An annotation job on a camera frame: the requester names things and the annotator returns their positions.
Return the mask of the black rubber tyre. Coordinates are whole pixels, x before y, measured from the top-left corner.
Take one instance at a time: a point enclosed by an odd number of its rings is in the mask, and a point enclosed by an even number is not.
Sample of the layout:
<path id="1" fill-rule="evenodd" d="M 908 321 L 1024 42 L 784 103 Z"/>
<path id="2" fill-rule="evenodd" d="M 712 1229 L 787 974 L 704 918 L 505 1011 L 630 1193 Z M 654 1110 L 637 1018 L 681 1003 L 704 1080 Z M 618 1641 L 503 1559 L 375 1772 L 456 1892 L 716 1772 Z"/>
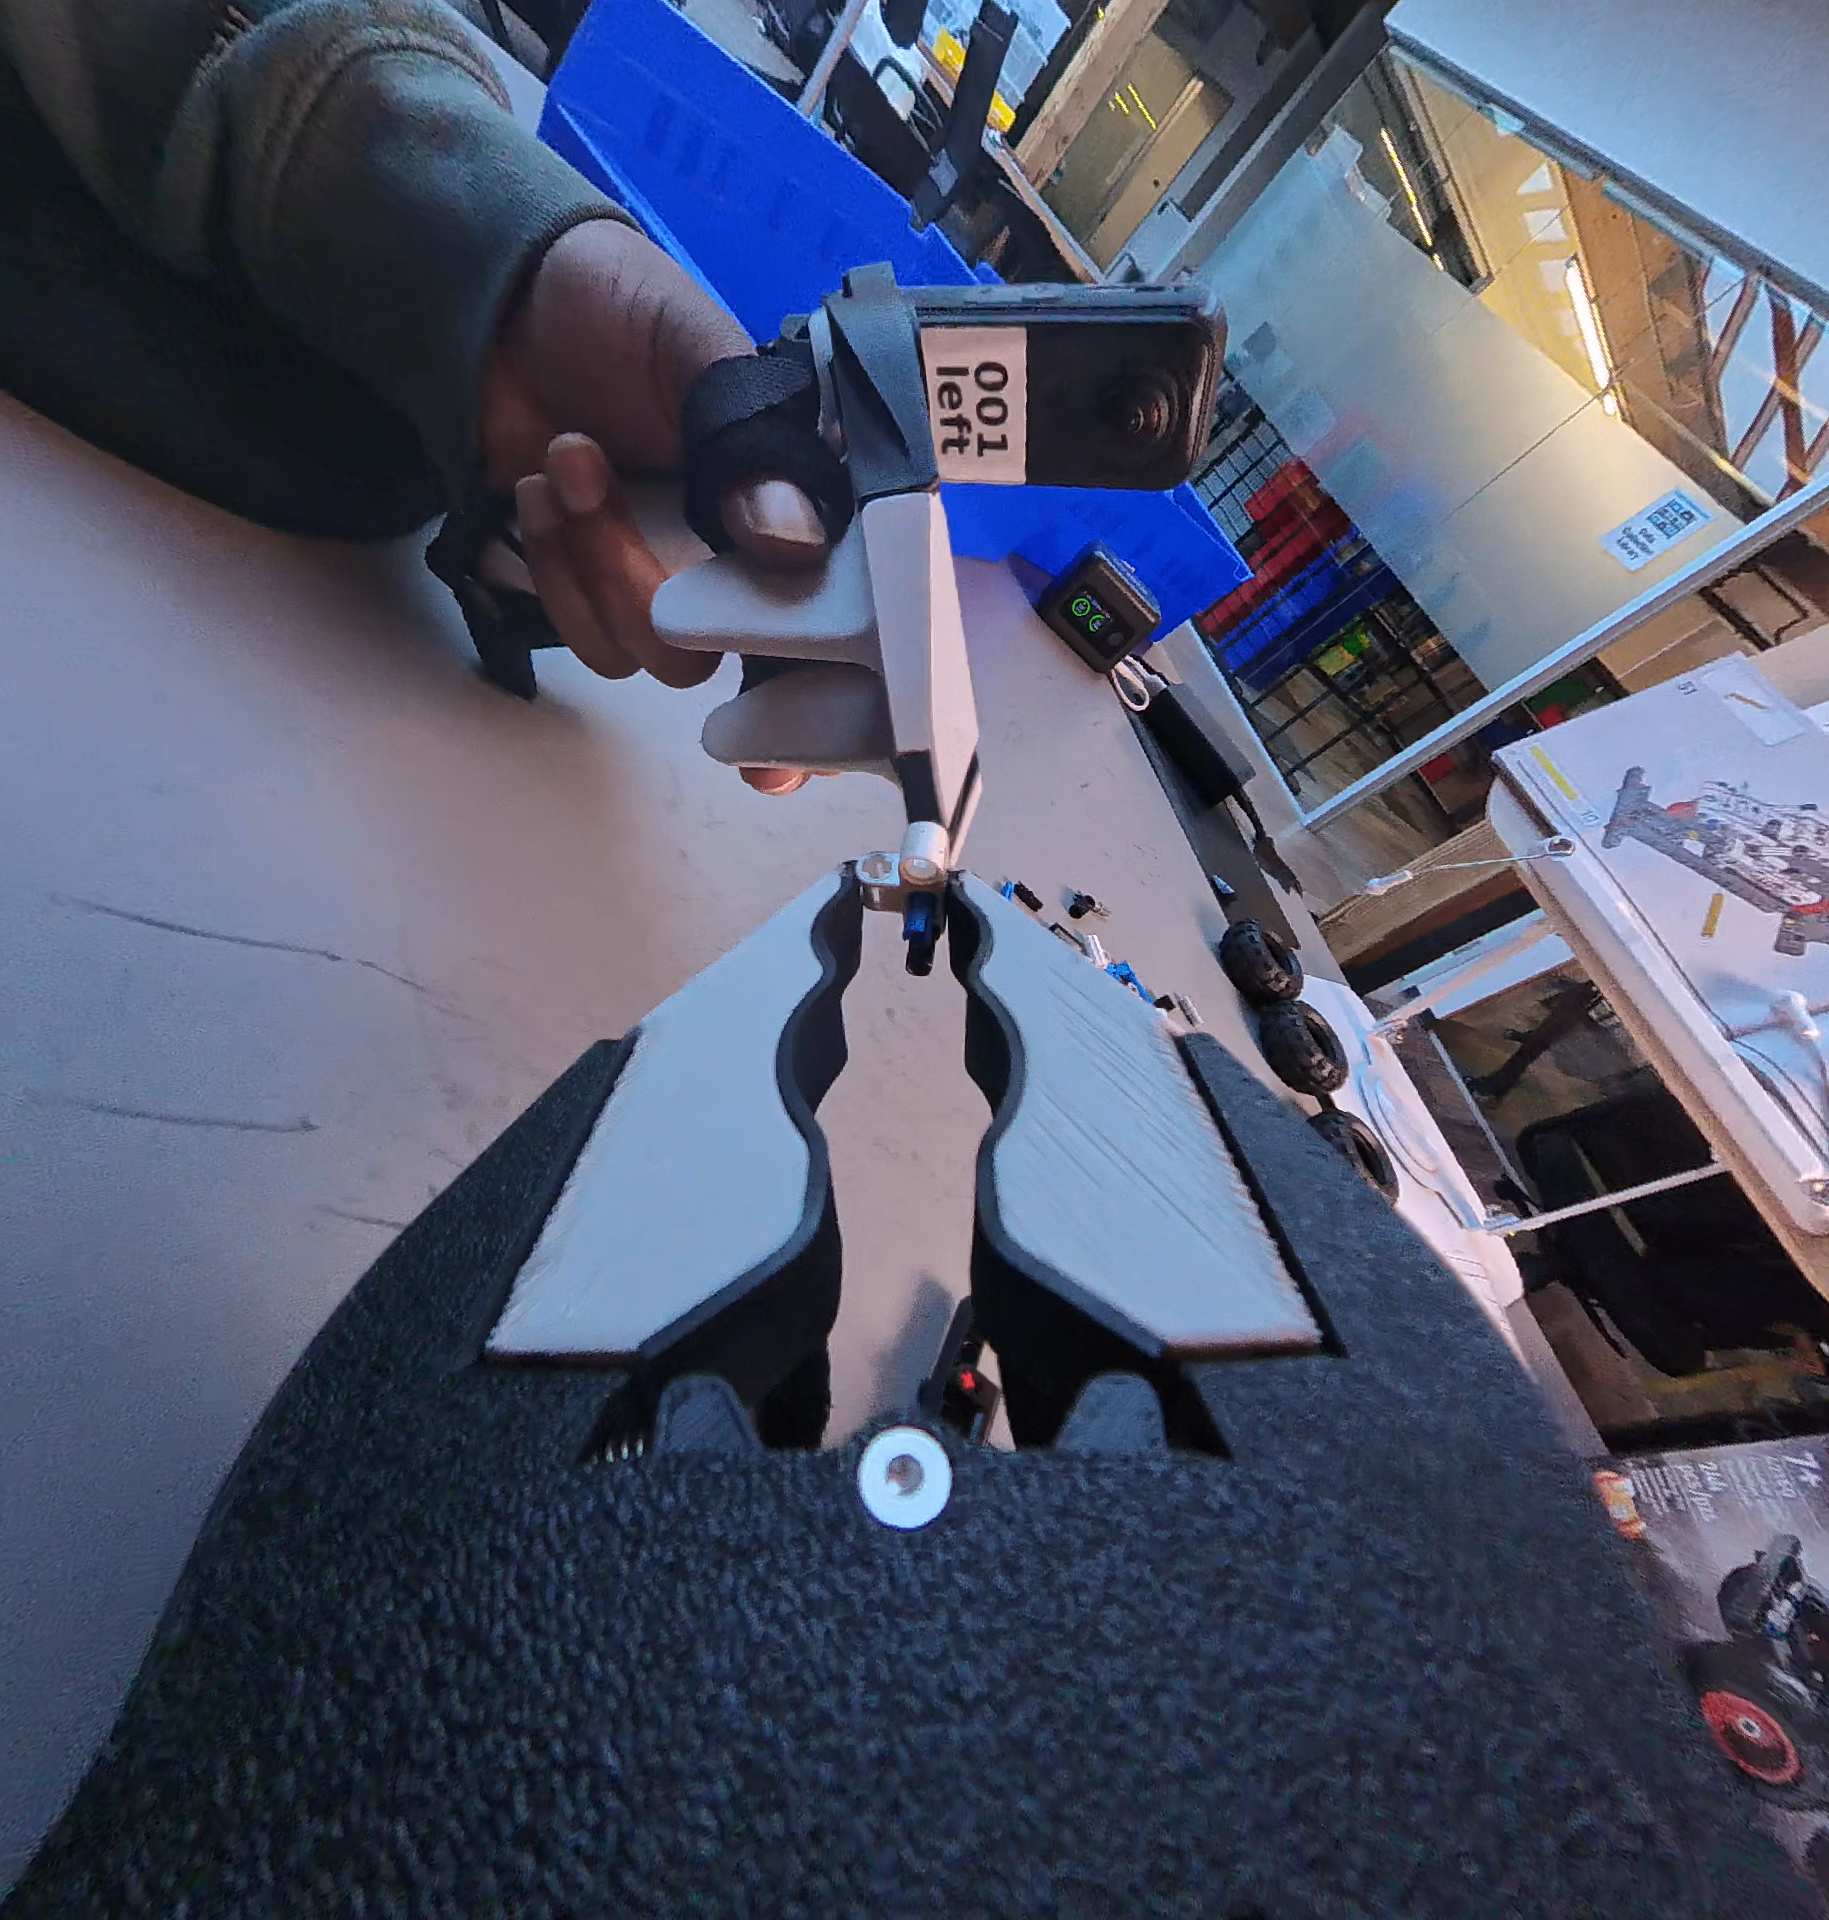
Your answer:
<path id="1" fill-rule="evenodd" d="M 1295 947 L 1256 918 L 1227 923 L 1215 943 L 1215 963 L 1241 1000 L 1256 1009 L 1294 1003 L 1306 984 Z"/>
<path id="2" fill-rule="evenodd" d="M 1266 1068 L 1294 1093 L 1319 1098 L 1346 1085 L 1343 1040 L 1300 999 L 1263 1005 L 1255 1016 L 1255 1040 Z"/>
<path id="3" fill-rule="evenodd" d="M 1312 1131 L 1328 1140 L 1341 1159 L 1374 1187 L 1389 1207 L 1401 1199 L 1403 1182 L 1395 1161 L 1366 1120 L 1331 1104 L 1312 1112 L 1308 1120 Z"/>

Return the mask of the pile of small brick parts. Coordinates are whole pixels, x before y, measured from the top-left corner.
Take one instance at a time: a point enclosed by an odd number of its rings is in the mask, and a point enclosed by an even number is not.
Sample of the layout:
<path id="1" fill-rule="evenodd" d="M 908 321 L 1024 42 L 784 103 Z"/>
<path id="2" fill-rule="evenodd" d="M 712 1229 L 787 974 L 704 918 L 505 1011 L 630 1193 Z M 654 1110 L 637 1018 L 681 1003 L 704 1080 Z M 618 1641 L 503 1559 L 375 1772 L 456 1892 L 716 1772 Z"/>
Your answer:
<path id="1" fill-rule="evenodd" d="M 1199 1029 L 1204 1025 L 1194 1003 L 1185 995 L 1152 995 L 1142 982 L 1142 974 L 1135 972 L 1125 960 L 1109 953 L 1093 935 L 1093 923 L 1105 921 L 1109 908 L 1092 894 L 1079 889 L 1066 892 L 1063 915 L 1060 919 L 1052 915 L 1044 900 L 1024 881 L 1008 877 L 1000 883 L 998 894 L 1001 900 L 1011 900 L 1027 915 L 1041 919 L 1052 936 L 1066 947 L 1072 947 L 1093 970 L 1105 972 L 1135 992 L 1176 1027 Z"/>

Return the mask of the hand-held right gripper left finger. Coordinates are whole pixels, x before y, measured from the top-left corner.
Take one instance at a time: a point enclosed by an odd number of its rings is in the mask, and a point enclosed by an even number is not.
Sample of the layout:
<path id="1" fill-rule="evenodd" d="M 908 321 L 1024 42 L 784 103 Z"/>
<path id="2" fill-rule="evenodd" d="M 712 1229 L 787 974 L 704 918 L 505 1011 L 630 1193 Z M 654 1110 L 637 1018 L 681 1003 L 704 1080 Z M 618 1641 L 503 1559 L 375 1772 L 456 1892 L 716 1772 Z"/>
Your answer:
<path id="1" fill-rule="evenodd" d="M 829 872 L 652 1008 L 489 1330 L 505 1360 L 656 1365 L 802 1252 L 826 1140 L 790 1046 L 859 963 Z"/>

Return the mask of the white instruction booklet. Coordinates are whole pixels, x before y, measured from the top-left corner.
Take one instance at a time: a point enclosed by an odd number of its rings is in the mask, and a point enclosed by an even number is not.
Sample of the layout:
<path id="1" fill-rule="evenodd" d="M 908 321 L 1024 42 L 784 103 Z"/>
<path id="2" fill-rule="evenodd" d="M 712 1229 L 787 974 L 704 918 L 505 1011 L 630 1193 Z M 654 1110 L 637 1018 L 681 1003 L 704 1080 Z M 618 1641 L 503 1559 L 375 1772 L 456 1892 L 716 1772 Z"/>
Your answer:
<path id="1" fill-rule="evenodd" d="M 1572 843 L 1535 877 L 1661 1068 L 1829 1232 L 1829 731 L 1728 655 L 1505 747 Z"/>

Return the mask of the black power adapter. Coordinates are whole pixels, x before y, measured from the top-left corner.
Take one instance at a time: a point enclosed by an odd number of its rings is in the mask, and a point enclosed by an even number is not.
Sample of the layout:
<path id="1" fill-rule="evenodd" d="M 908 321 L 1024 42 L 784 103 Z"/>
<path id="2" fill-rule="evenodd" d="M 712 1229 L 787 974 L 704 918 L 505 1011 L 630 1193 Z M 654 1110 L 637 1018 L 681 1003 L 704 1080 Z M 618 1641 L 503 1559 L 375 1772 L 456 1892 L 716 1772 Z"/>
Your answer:
<path id="1" fill-rule="evenodd" d="M 1157 689 L 1144 707 L 1144 723 L 1204 803 L 1227 803 L 1255 778 L 1251 761 L 1185 687 Z"/>

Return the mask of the white booklet stand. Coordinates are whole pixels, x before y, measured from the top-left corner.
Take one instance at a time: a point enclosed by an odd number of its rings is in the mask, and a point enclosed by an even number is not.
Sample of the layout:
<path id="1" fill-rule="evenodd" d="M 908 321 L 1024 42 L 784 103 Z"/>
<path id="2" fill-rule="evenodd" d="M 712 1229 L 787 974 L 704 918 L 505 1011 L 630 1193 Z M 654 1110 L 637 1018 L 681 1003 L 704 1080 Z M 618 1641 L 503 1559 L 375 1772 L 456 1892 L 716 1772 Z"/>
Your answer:
<path id="1" fill-rule="evenodd" d="M 1524 881 L 1537 908 L 1480 935 L 1456 963 L 1431 964 L 1411 997 L 1374 1013 L 1352 989 L 1328 980 L 1308 986 L 1311 1000 L 1339 1027 L 1350 1089 L 1366 1116 L 1389 1124 L 1399 1163 L 1454 1213 L 1456 1226 L 1432 1237 L 1439 1252 L 1472 1244 L 1476 1237 L 1516 1237 L 1548 1229 L 1584 1213 L 1602 1213 L 1672 1187 L 1728 1175 L 1788 1254 L 1803 1282 L 1829 1302 L 1829 1168 L 1823 1153 L 1786 1110 L 1744 1069 L 1737 1047 L 1691 997 L 1686 977 L 1613 883 L 1602 862 L 1578 843 L 1503 838 L 1481 825 L 1407 869 L 1370 879 L 1352 900 L 1324 918 L 1328 929 L 1363 919 L 1366 903 L 1405 885 L 1429 896 L 1449 892 L 1451 869 L 1507 869 Z M 1602 992 L 1634 1047 L 1657 1073 L 1706 1143 L 1709 1161 L 1646 1187 L 1622 1187 L 1578 1209 L 1512 1218 L 1477 1198 L 1464 1170 L 1447 1170 L 1447 1148 L 1432 1119 L 1421 1115 L 1401 1044 L 1407 1030 L 1441 1009 L 1463 1009 L 1501 989 L 1527 960 L 1558 963 L 1561 947 Z"/>

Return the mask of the grey bush with blue pin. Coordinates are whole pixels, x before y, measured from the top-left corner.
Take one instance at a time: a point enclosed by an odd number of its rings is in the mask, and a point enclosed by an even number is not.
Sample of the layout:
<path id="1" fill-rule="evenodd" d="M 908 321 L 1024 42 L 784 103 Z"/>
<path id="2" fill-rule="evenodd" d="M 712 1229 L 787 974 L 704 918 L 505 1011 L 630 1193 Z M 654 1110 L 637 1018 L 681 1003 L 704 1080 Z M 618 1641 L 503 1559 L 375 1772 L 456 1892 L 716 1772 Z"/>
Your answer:
<path id="1" fill-rule="evenodd" d="M 947 923 L 953 850 L 943 825 L 909 823 L 902 847 L 872 850 L 855 864 L 860 903 L 902 921 L 906 972 L 926 977 Z"/>

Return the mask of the person's left hand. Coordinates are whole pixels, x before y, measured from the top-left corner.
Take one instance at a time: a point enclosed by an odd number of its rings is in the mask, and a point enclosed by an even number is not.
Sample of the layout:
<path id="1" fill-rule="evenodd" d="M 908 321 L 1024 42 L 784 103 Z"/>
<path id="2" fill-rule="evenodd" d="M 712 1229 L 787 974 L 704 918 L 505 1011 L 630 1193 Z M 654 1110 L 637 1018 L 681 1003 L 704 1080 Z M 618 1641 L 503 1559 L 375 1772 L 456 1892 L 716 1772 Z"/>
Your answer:
<path id="1" fill-rule="evenodd" d="M 520 555 L 565 648 L 594 674 L 704 684 L 716 655 L 667 648 L 665 569 L 622 473 L 681 464 L 681 408 L 747 332 L 637 229 L 569 227 L 512 303 L 480 377 L 485 483 L 513 498 Z"/>

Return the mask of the toy set cardboard box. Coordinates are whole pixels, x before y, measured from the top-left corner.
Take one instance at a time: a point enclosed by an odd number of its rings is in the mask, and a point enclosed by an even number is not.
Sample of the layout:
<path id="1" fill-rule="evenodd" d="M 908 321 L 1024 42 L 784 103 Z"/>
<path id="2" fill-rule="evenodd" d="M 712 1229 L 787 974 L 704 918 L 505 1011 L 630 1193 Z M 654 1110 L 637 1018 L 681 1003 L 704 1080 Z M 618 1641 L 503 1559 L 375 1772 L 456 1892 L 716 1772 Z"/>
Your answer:
<path id="1" fill-rule="evenodd" d="M 1604 1458 L 1593 1482 L 1723 1774 L 1829 1914 L 1829 1434 Z"/>

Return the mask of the small black display device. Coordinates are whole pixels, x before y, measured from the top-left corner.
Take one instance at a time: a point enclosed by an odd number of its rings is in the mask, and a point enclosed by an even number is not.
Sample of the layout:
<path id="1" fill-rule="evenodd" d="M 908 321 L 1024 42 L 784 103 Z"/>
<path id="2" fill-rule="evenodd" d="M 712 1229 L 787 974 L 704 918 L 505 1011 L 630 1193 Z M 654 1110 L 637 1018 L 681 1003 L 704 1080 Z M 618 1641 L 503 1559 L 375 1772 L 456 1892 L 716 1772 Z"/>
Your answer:
<path id="1" fill-rule="evenodd" d="M 1153 594 L 1102 543 L 1071 560 L 1034 599 L 1044 628 L 1095 674 L 1147 643 L 1163 620 Z"/>

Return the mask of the grey desk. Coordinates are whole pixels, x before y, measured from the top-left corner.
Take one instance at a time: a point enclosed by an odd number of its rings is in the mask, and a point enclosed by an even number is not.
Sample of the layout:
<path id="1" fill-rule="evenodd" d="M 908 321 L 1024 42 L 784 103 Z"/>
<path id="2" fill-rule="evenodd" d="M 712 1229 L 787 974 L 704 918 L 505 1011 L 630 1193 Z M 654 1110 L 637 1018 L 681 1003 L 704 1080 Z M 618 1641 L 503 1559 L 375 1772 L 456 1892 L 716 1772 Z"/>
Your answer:
<path id="1" fill-rule="evenodd" d="M 735 689 L 493 689 L 421 539 L 241 522 L 0 395 L 2 1916 L 1639 1916 L 1732 1907 L 1587 1467 L 1496 1322 L 1256 1083 L 1109 693 L 959 564 L 963 987 L 851 905 L 868 775 L 755 797 Z M 1207 1440 L 941 1432 L 1021 1068 L 1018 910 L 1098 894 L 1179 1116 L 1315 1312 L 1179 1362 Z M 830 966 L 830 1434 L 603 1454 L 622 1359 L 515 1334 L 683 987 Z"/>

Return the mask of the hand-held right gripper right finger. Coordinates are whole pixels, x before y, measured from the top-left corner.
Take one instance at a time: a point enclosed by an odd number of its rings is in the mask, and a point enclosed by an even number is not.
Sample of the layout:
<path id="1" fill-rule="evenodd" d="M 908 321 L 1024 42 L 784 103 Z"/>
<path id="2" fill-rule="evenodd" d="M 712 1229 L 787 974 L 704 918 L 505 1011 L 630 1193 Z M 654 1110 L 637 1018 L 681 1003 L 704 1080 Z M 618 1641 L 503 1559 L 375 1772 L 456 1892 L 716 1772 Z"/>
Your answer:
<path id="1" fill-rule="evenodd" d="M 953 881 L 989 1104 L 971 1298 L 998 1357 L 1285 1357 L 1321 1326 L 1179 1034 L 979 877 Z"/>

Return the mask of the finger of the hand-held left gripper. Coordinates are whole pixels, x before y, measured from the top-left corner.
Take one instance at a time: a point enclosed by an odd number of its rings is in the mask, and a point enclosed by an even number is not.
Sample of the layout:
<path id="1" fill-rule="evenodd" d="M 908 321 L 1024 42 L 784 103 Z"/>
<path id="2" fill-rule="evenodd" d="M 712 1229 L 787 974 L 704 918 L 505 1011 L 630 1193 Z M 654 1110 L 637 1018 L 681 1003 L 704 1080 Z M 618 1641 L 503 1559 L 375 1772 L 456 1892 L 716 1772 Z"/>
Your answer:
<path id="1" fill-rule="evenodd" d="M 980 793 L 979 719 L 949 522 L 938 492 L 862 506 L 862 560 L 877 632 L 890 769 L 908 825 L 938 830 L 957 866 Z"/>

